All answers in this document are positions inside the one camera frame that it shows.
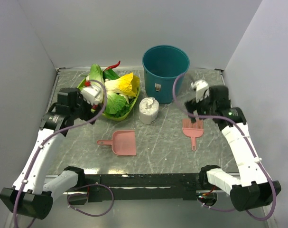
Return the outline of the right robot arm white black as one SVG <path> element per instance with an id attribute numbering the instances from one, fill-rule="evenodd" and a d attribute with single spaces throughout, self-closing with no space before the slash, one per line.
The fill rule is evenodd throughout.
<path id="1" fill-rule="evenodd" d="M 280 183 L 272 181 L 261 164 L 250 134 L 247 120 L 238 107 L 232 107 L 228 87 L 209 86 L 205 81 L 191 84 L 195 97 L 185 102 L 191 122 L 211 118 L 227 140 L 239 171 L 239 178 L 217 165 L 200 170 L 199 184 L 204 189 L 215 186 L 225 191 L 237 211 L 248 211 L 276 202 Z"/>

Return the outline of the pink hand brush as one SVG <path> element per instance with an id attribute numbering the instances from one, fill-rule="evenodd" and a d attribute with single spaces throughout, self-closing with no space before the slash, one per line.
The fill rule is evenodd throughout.
<path id="1" fill-rule="evenodd" d="M 197 120 L 192 123 L 188 118 L 182 119 L 182 132 L 185 136 L 191 138 L 192 150 L 196 151 L 196 139 L 204 134 L 203 120 Z"/>

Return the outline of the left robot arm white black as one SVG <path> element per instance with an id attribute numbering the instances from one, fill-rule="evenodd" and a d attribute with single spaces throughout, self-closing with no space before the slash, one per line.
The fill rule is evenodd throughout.
<path id="1" fill-rule="evenodd" d="M 0 199 L 14 215 L 44 219 L 53 202 L 65 191 L 80 191 L 85 187 L 84 170 L 68 166 L 48 184 L 45 178 L 53 157 L 76 119 L 95 122 L 93 105 L 103 101 L 103 90 L 99 86 L 87 89 L 63 88 L 43 116 L 33 151 L 12 187 L 3 188 Z"/>

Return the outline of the pink dustpan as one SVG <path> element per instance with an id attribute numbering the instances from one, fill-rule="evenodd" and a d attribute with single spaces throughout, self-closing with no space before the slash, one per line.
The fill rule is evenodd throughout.
<path id="1" fill-rule="evenodd" d="M 108 145 L 114 154 L 132 156 L 137 154 L 136 136 L 134 130 L 115 131 L 110 140 L 98 140 L 98 145 Z"/>

